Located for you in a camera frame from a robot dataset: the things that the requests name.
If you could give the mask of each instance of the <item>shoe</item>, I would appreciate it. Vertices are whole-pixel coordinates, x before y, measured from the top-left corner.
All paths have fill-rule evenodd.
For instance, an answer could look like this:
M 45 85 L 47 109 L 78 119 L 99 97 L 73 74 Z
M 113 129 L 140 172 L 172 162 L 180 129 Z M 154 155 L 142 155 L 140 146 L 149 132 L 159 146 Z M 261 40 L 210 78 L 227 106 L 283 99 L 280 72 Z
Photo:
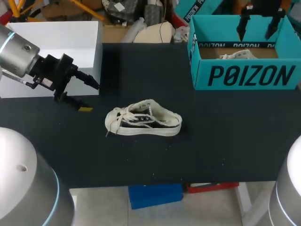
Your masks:
M 102 3 L 103 3 L 103 7 L 104 7 L 105 11 L 108 11 L 110 0 L 102 0 Z
M 180 132 L 182 118 L 161 107 L 154 100 L 143 100 L 125 108 L 114 108 L 107 114 L 104 124 L 108 133 L 125 136 L 153 134 L 170 137 Z
M 250 50 L 244 49 L 231 55 L 220 55 L 220 59 L 257 59 Z

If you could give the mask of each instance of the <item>black tabletop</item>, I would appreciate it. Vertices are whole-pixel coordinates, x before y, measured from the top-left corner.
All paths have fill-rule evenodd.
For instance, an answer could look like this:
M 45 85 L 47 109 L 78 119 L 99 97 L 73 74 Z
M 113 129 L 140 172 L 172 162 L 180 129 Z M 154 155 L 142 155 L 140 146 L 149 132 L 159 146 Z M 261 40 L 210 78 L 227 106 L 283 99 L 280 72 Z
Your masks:
M 50 97 L 0 100 L 0 126 L 26 136 L 69 188 L 275 180 L 301 135 L 301 94 L 195 91 L 183 44 L 104 44 L 100 96 L 79 113 Z M 106 114 L 152 98 L 183 118 L 175 137 L 119 136 Z

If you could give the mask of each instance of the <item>white box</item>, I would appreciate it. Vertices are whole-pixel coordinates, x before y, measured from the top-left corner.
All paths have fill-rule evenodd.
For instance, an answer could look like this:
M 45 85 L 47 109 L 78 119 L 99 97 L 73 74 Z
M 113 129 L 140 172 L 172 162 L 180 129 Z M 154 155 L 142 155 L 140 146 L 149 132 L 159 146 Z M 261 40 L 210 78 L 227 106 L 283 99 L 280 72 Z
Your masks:
M 79 70 L 91 74 L 99 83 L 102 64 L 102 23 L 98 21 L 12 23 L 7 27 L 40 48 L 40 56 L 48 54 L 60 59 L 63 54 L 73 58 Z M 32 77 L 25 75 L 32 83 Z M 98 95 L 74 76 L 65 91 L 69 96 Z M 31 89 L 5 76 L 0 82 L 0 97 L 51 97 L 54 92 L 42 86 Z

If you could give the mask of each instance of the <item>white shoelace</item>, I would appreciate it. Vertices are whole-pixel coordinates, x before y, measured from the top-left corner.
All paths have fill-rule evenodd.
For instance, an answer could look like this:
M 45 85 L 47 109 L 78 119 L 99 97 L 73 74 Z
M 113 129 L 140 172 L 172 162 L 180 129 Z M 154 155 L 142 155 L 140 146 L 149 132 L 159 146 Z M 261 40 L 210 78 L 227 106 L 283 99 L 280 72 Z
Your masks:
M 132 105 L 130 105 L 130 106 L 128 106 L 128 107 L 123 107 L 123 108 L 115 107 L 115 108 L 113 109 L 113 111 L 116 112 L 116 114 L 119 113 L 120 116 L 117 116 L 116 118 L 114 118 L 114 119 L 110 122 L 110 129 L 108 130 L 107 135 L 105 135 L 106 137 L 108 136 L 109 132 L 111 132 L 111 124 L 112 124 L 114 121 L 118 120 L 118 121 L 117 121 L 118 125 L 117 125 L 117 129 L 116 129 L 116 132 L 115 132 L 115 134 L 116 134 L 116 133 L 117 133 L 117 130 L 118 130 L 118 129 L 120 128 L 120 126 L 121 126 L 121 122 L 122 122 L 123 119 L 126 120 L 126 121 L 130 121 L 130 120 L 138 120 L 138 119 L 135 117 L 135 115 L 129 111 L 129 109 L 131 108 L 131 106 L 132 106 Z

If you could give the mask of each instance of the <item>shoe sole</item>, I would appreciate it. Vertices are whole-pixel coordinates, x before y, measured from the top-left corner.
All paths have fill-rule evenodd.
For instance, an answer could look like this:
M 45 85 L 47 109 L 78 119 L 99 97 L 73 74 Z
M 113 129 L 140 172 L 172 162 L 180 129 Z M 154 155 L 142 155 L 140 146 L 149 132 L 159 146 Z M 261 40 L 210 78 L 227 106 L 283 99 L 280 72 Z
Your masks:
M 107 130 L 110 128 L 107 127 L 107 120 L 108 116 L 105 118 L 105 126 Z M 181 125 L 175 127 L 175 128 L 125 128 L 125 127 L 120 127 L 117 132 L 115 128 L 111 128 L 111 133 L 114 134 L 119 134 L 123 136 L 134 136 L 134 135 L 139 135 L 139 134 L 152 134 L 152 135 L 157 135 L 157 136 L 163 136 L 163 137 L 172 137 L 177 135 L 181 130 Z

